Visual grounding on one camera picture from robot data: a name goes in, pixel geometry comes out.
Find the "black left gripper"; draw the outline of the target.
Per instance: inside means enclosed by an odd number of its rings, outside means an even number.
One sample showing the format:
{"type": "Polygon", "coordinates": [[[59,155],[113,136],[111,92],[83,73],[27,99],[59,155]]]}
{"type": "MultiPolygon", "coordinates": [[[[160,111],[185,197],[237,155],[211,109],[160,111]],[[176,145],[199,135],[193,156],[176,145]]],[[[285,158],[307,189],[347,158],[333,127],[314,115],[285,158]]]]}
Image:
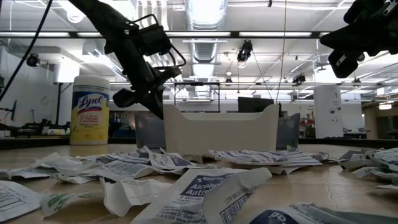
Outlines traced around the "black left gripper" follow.
{"type": "Polygon", "coordinates": [[[172,52],[152,55],[123,55],[116,53],[127,76],[130,87],[123,88],[114,94],[113,100],[120,108],[127,108],[140,103],[159,119],[164,118],[162,94],[164,83],[182,73],[172,52]]]}

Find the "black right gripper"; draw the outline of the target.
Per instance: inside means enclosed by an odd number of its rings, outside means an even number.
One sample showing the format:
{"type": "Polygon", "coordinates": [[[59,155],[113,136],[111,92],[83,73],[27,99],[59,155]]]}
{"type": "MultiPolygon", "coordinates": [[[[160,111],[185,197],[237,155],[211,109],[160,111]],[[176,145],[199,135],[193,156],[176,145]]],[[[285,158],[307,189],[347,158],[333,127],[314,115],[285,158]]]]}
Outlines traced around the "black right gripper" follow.
{"type": "Polygon", "coordinates": [[[320,42],[340,51],[397,53],[397,1],[357,0],[345,14],[348,26],[323,35],[320,42]]]}

